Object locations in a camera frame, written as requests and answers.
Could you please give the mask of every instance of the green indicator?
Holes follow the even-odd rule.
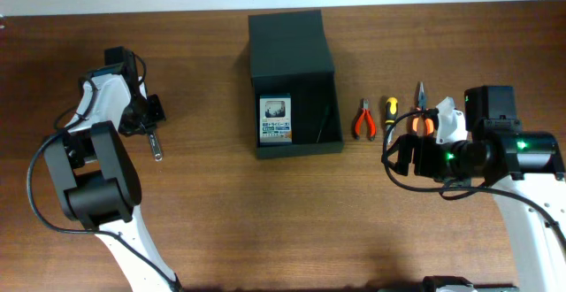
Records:
[[[525,148],[527,148],[529,145],[526,142],[523,141],[519,141],[516,143],[516,146],[520,149],[520,150],[524,150]]]

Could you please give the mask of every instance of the black box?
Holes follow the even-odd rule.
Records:
[[[250,72],[258,158],[338,153],[344,148],[334,65],[320,11],[249,16]],[[259,143],[259,97],[291,95],[293,143]],[[317,142],[325,109],[330,115]]]

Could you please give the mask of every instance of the table surface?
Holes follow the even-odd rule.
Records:
[[[275,11],[14,17],[0,30],[0,289],[127,291],[94,236],[43,227],[24,185],[52,121],[80,100],[77,79],[123,45],[148,65],[150,94],[167,121],[122,138],[140,175],[146,225],[188,288],[385,286],[426,275],[518,283],[493,199],[446,202],[391,183],[378,140],[356,141],[359,100],[374,118],[385,96],[408,111],[418,81],[430,105],[481,85],[513,85],[525,129],[566,145],[566,2],[427,4],[323,9],[345,135],[341,154],[257,160],[249,81],[248,15]],[[431,186],[409,177],[407,182]],[[60,210],[47,167],[34,193],[48,219]]]

